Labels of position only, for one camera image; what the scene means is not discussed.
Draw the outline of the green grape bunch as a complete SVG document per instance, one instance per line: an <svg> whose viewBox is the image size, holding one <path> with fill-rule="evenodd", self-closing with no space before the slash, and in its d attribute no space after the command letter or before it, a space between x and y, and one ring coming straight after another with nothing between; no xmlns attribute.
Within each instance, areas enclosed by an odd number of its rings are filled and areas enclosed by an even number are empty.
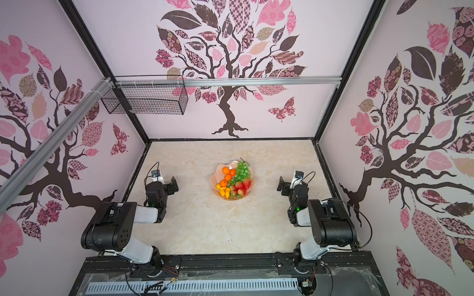
<svg viewBox="0 0 474 296"><path fill-rule="evenodd" d="M243 182L243 180L251 180L250 165L243 159L240 159L234 165L229 167L230 170L236 169L237 173L233 176L231 181L228 181L228 187L235 185L237 182Z"/></svg>

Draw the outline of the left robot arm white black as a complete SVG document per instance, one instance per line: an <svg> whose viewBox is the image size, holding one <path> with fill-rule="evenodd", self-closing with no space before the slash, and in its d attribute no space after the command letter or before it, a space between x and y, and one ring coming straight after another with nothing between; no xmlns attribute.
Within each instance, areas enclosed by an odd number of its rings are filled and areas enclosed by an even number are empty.
<svg viewBox="0 0 474 296"><path fill-rule="evenodd" d="M162 223L170 195L179 191L175 177L165 183L160 176L145 185L146 201L105 202L92 217L81 236L81 246L96 252L109 253L144 266L152 274L165 269L159 249L133 236L136 224Z"/></svg>

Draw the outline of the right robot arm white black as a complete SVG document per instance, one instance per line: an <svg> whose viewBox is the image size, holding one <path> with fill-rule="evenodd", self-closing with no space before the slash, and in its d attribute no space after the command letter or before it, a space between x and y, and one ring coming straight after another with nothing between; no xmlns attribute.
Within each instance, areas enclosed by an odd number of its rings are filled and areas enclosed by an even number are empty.
<svg viewBox="0 0 474 296"><path fill-rule="evenodd" d="M330 251L355 244L356 229L342 201L310 199L309 184L304 181L302 172L296 171L291 181L280 178L276 190L288 198L288 221L294 227L311 228L311 235L297 243L292 254L276 255L279 271L305 275L306 272L298 268L301 262L311 261L317 265Z"/></svg>

